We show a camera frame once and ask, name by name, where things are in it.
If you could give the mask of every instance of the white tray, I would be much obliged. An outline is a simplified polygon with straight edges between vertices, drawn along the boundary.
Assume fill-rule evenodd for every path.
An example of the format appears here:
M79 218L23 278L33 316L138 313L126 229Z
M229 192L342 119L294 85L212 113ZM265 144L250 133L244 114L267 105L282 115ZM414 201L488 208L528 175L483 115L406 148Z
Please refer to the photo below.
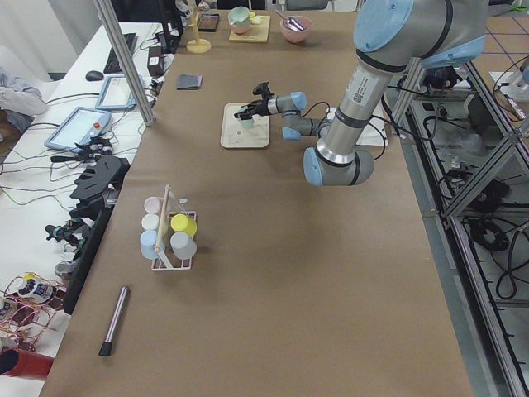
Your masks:
M227 149L262 148L269 144L269 118L254 116L254 125L244 128L233 116L247 103L228 103L222 118L221 145Z

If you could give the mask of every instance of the computer mouse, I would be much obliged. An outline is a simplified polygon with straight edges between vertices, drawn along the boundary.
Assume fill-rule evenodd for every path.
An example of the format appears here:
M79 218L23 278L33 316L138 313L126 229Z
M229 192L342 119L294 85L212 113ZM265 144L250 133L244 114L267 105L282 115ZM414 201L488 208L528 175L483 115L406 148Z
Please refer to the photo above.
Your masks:
M97 70L90 70L86 73L86 76L84 76L87 81L99 81L102 80L103 77L105 77L105 75Z

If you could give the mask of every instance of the small cup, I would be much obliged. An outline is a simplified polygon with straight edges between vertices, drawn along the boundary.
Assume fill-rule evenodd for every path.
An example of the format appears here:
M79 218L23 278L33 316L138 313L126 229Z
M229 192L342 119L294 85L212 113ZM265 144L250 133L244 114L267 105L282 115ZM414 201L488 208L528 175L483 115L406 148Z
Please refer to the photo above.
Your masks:
M156 238L158 232L156 230L145 230L140 236L141 254L146 259L158 259L158 252L155 251ZM160 243L160 248L165 251L164 242Z
M158 226L160 225L160 216L156 213L147 213L142 219L141 219L141 227L143 227L143 230L156 230L158 231ZM164 224L164 228L162 229L162 235L164 236L165 233L169 227L167 226L167 223Z
M159 213L162 209L163 197L149 197L144 203L143 208L148 213Z
M174 232L185 232L193 237L197 233L197 223L183 213L177 213L171 219L171 228Z
M248 109L247 106L243 106L238 113L243 113L246 111L246 109ZM250 118L248 120L242 120L240 119L239 117L236 117L237 121L242 125L243 128L252 128L254 126L254 118Z
M197 244L185 232L176 232L171 236L174 255L182 261L191 259L197 253Z

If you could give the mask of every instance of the pen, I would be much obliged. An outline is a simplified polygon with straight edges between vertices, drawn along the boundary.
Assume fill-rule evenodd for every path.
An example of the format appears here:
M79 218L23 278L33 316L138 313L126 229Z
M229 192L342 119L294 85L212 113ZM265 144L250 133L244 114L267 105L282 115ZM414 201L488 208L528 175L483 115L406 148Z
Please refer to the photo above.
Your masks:
M108 327L107 337L105 337L105 341L102 343L101 349L99 350L99 356L108 357L112 354L114 332L116 331L117 324L119 323L119 319L122 315L123 304L125 303L125 299L129 292L129 287L127 287L126 285L122 287L122 291L119 294L119 298L117 298L116 308L114 309L114 315L112 316L112 320Z

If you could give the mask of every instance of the red object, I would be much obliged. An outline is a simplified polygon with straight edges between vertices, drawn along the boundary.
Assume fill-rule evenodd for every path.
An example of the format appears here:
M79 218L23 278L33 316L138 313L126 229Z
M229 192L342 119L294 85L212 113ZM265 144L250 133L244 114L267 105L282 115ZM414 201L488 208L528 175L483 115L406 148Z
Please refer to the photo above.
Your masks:
M0 354L0 375L45 380L53 360L53 357L14 347Z

